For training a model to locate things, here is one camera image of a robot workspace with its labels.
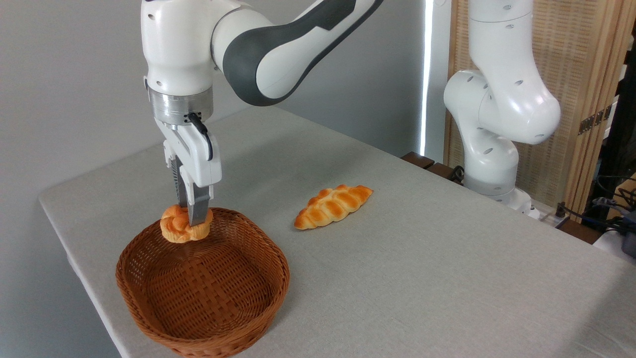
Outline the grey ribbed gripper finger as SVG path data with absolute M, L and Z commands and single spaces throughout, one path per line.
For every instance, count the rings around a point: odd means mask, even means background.
M 213 186 L 199 187 L 191 180 L 184 166 L 179 168 L 179 205 L 188 209 L 189 226 L 203 224 L 208 215 Z
M 172 170 L 173 183 L 177 194 L 178 204 L 181 207 L 188 207 L 188 191 L 181 176 L 182 162 L 177 156 L 169 156 L 168 167 Z

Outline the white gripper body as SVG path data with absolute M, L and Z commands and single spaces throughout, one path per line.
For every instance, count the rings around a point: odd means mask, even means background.
M 155 120 L 165 137 L 166 165 L 169 156 L 177 156 L 189 177 L 199 186 L 210 186 L 221 180 L 220 146 L 216 138 L 203 134 L 193 124 L 171 125 Z

